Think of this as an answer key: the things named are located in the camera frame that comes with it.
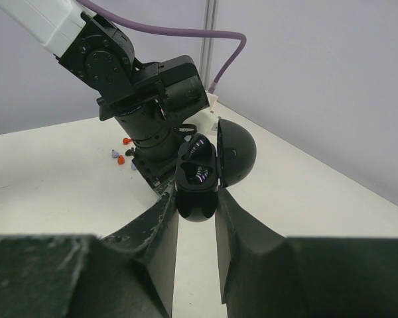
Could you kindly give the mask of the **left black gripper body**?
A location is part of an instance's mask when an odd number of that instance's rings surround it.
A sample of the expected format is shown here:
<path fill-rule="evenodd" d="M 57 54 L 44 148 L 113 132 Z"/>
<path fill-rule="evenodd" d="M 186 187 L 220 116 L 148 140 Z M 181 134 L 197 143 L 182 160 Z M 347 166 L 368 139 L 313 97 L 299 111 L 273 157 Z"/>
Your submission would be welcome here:
<path fill-rule="evenodd" d="M 151 103 L 114 116 L 135 145 L 132 162 L 150 188 L 162 194 L 174 178 L 181 136 L 164 125 L 160 109 Z"/>

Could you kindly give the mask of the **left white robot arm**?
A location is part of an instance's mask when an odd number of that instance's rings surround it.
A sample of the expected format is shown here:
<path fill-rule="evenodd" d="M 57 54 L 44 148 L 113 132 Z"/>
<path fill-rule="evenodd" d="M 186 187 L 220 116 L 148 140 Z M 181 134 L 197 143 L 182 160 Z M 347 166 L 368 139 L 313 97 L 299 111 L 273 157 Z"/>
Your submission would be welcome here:
<path fill-rule="evenodd" d="M 174 179 L 180 127 L 209 105 L 192 58 L 143 64 L 119 28 L 75 1 L 0 1 L 0 9 L 99 93 L 100 120 L 121 125 L 134 166 L 161 194 Z"/>

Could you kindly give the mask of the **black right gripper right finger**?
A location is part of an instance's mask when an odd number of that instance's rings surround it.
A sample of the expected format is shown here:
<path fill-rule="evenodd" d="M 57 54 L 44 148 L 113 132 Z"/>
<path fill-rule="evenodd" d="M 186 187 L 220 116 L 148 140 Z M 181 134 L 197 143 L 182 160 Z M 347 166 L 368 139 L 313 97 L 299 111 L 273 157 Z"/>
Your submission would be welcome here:
<path fill-rule="evenodd" d="M 284 237 L 218 194 L 229 317 L 398 317 L 398 238 Z"/>

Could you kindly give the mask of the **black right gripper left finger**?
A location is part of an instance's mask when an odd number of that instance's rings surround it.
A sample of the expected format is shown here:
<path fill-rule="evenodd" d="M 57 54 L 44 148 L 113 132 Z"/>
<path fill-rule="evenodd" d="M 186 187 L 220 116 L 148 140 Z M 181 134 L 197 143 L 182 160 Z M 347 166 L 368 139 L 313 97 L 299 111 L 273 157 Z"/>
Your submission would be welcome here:
<path fill-rule="evenodd" d="M 170 317 L 175 194 L 118 231 L 0 235 L 0 317 Z"/>

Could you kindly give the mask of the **black charging case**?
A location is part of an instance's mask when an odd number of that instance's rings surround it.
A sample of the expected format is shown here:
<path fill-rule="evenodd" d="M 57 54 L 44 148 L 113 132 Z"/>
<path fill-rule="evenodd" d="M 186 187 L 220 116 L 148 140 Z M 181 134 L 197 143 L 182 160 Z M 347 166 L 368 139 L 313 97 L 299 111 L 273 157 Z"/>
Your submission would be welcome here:
<path fill-rule="evenodd" d="M 220 119 L 217 145 L 196 133 L 179 149 L 175 201 L 190 222 L 210 219 L 218 206 L 218 191 L 239 183 L 252 171 L 257 156 L 253 136 L 241 125 Z"/>

